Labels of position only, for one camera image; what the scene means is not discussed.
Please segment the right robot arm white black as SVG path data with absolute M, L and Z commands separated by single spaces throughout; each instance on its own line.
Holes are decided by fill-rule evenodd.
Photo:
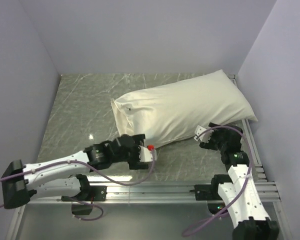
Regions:
M 234 240 L 276 240 L 280 227 L 265 210 L 259 197 L 249 155 L 242 148 L 243 130 L 234 125 L 209 123 L 197 126 L 194 139 L 203 149 L 219 151 L 226 174 L 216 174 L 210 184 L 210 196 L 222 200 L 228 213 Z

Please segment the cream pillowcase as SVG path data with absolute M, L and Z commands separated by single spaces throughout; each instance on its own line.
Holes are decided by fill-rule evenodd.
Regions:
M 128 92 L 111 100 L 119 135 L 145 135 L 155 148 L 195 135 L 197 126 L 257 121 L 248 100 L 223 70 Z

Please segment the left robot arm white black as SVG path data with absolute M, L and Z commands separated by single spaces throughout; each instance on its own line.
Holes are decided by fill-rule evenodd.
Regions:
M 92 196 L 87 175 L 100 174 L 117 163 L 127 163 L 130 170 L 152 171 L 157 153 L 153 145 L 145 145 L 145 138 L 144 134 L 124 134 L 47 162 L 23 164 L 14 160 L 0 180 L 3 207 L 15 209 L 31 200 L 54 196 L 86 201 Z

